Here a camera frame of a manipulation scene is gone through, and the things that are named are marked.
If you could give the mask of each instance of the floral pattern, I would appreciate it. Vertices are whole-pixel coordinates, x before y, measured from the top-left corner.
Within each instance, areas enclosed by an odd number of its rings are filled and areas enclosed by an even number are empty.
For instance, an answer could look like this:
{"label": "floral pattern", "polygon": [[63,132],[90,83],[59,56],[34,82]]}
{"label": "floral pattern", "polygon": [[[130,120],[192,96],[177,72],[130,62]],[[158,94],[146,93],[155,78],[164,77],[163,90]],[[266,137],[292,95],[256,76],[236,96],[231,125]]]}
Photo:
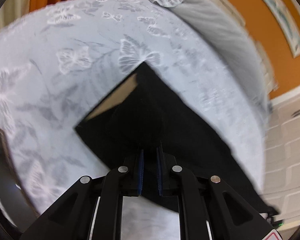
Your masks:
{"label": "floral pattern", "polygon": [[[69,0],[0,33],[0,128],[40,213],[81,176],[106,175],[74,127],[142,61],[218,131],[262,186],[262,133],[207,42],[148,0]],[[130,201],[123,206],[122,239],[179,238],[178,214],[144,199]]]}

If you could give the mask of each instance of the silver screw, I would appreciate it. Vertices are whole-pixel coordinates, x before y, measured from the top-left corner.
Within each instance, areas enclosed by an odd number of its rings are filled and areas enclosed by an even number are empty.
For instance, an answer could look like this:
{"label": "silver screw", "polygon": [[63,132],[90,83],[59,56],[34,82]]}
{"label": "silver screw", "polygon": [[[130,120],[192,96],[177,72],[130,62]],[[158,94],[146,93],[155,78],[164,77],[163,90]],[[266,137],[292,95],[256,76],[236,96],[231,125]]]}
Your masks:
{"label": "silver screw", "polygon": [[182,167],[179,166],[179,165],[175,165],[175,166],[172,167],[172,170],[175,171],[175,172],[180,172],[180,171],[182,171]]}
{"label": "silver screw", "polygon": [[213,183],[219,183],[221,181],[220,177],[214,175],[210,178]]}
{"label": "silver screw", "polygon": [[90,181],[90,178],[88,176],[83,176],[81,179],[80,179],[80,182],[82,184],[86,184]]}
{"label": "silver screw", "polygon": [[118,168],[118,171],[121,172],[121,173],[125,173],[125,172],[128,171],[128,167],[126,167],[126,166],[120,166],[120,167]]}

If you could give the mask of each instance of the red and white sticker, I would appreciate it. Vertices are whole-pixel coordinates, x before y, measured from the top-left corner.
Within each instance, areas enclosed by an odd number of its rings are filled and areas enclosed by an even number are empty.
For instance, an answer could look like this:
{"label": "red and white sticker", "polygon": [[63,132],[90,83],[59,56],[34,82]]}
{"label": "red and white sticker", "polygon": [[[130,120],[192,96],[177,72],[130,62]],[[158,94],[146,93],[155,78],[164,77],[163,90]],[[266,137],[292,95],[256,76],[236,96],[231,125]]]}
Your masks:
{"label": "red and white sticker", "polygon": [[269,234],[266,235],[262,240],[282,240],[277,230],[273,229]]}

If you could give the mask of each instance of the folded black garment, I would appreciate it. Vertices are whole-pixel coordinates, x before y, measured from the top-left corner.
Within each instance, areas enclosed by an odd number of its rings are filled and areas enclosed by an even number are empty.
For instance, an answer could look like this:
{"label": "folded black garment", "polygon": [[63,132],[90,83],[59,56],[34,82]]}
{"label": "folded black garment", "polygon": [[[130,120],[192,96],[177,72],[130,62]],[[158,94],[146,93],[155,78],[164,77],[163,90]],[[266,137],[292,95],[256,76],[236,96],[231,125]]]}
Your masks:
{"label": "folded black garment", "polygon": [[187,107],[143,62],[114,88],[76,127],[84,143],[110,169],[144,149],[142,195],[178,211],[175,197],[160,197],[156,148],[174,155],[196,176],[218,175],[259,213],[269,212],[218,134]]}

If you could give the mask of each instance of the white baseboard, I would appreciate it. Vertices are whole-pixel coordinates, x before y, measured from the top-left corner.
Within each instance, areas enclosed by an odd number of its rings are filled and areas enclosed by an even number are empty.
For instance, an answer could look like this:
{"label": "white baseboard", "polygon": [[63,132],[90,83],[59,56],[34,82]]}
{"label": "white baseboard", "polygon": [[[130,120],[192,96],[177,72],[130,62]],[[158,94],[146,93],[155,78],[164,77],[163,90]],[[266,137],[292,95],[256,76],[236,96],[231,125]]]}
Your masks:
{"label": "white baseboard", "polygon": [[275,106],[277,104],[280,104],[280,103],[282,103],[286,100],[289,100],[289,99],[297,96],[298,94],[300,94],[300,86],[290,90],[287,93],[282,94],[281,96],[278,96],[278,97],[272,99],[271,103],[272,103],[273,106]]}

